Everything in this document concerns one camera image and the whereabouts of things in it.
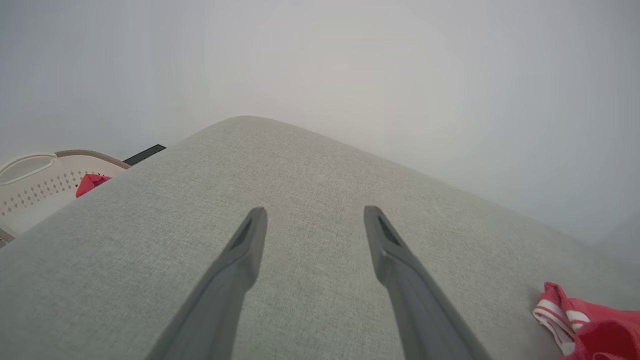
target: white plastic basket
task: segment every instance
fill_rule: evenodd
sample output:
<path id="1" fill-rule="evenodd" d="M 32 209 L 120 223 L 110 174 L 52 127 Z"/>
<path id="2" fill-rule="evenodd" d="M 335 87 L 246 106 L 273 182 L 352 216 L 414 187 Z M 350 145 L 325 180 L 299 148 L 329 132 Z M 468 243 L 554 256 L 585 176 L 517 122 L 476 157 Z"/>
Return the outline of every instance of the white plastic basket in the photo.
<path id="1" fill-rule="evenodd" d="M 115 177 L 129 167 L 86 150 L 28 154 L 7 161 L 0 166 L 0 239 L 11 241 L 75 200 L 85 174 Z"/>

